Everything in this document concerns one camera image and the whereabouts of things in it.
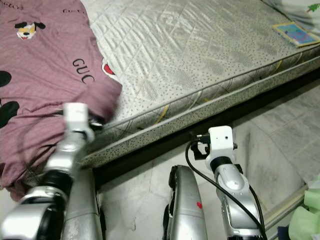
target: mauve shirt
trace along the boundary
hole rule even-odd
[[[115,111],[122,86],[102,60],[80,0],[0,0],[0,174],[13,198],[26,164],[43,166],[63,137],[63,117],[43,116],[65,102],[105,121]]]

